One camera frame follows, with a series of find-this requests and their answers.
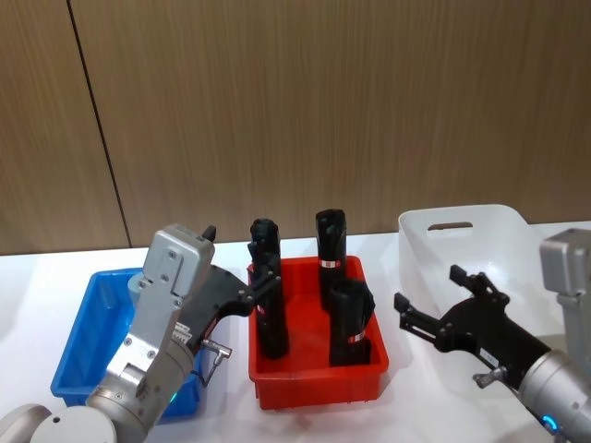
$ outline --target wooden wall panel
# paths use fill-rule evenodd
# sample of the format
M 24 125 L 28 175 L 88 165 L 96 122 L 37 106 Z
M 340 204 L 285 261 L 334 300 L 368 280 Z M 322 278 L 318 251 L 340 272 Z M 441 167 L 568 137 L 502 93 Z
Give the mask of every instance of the wooden wall panel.
M 0 253 L 127 246 L 66 1 L 0 2 Z
M 134 245 L 505 203 L 591 219 L 591 2 L 73 0 Z

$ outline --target black bottle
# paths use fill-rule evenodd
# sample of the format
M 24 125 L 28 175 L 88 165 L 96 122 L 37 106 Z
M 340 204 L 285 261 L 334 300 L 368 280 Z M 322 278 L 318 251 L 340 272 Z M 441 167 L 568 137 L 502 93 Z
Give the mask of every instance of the black bottle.
M 250 226 L 252 242 L 248 251 L 252 256 L 251 280 L 260 279 L 269 270 L 281 276 L 279 229 L 268 219 L 256 219 Z M 285 318 L 282 285 L 266 294 L 256 307 L 257 337 L 260 351 L 268 358 L 281 358 L 289 352 L 289 338 Z
M 368 364 L 366 327 L 376 307 L 364 281 L 342 280 L 331 287 L 331 366 Z
M 331 285 L 346 275 L 347 223 L 343 210 L 323 210 L 316 214 L 320 303 L 329 310 Z

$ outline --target bin handle cutout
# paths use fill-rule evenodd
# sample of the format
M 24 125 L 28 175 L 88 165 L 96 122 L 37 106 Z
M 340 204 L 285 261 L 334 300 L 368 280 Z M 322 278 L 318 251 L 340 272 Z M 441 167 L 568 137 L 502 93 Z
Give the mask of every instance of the bin handle cutout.
M 472 234 L 474 224 L 470 221 L 455 221 L 450 223 L 431 224 L 427 228 L 427 237 L 430 238 L 449 238 L 449 237 L 467 237 Z

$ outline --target blue plastic bin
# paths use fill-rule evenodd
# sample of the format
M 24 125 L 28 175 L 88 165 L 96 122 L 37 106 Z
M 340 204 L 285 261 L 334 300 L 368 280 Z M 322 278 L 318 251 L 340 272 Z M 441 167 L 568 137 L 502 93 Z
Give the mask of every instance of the blue plastic bin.
M 74 326 L 52 381 L 52 393 L 66 406 L 85 404 L 106 373 L 106 367 L 129 332 L 135 307 L 127 282 L 141 268 L 106 270 L 90 277 Z M 200 356 L 195 367 L 200 373 Z M 163 417 L 193 414 L 199 406 L 199 380 L 190 375 Z

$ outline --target table surface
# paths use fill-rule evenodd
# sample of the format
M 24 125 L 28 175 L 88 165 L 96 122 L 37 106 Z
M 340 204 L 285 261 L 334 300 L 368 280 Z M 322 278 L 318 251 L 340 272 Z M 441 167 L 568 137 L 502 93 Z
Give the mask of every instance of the table surface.
M 591 221 L 534 225 L 543 235 L 568 227 L 591 229 Z M 91 274 L 141 267 L 146 248 L 0 257 L 5 289 L 0 309 L 0 417 L 21 404 L 64 408 L 49 387 Z M 398 329 L 392 295 L 401 290 L 398 234 L 350 235 L 347 252 L 361 258 L 390 368 L 376 401 L 262 411 L 248 378 L 247 320 L 225 318 L 213 338 L 234 349 L 202 393 L 195 417 L 156 426 L 148 442 L 323 441 L 404 443 L 550 442 L 551 437 L 502 385 L 487 395 L 470 379 L 468 393 L 446 389 L 438 377 L 442 359 L 430 343 Z M 282 257 L 316 255 L 315 239 L 282 241 Z M 216 245 L 214 264 L 246 280 L 246 243 Z

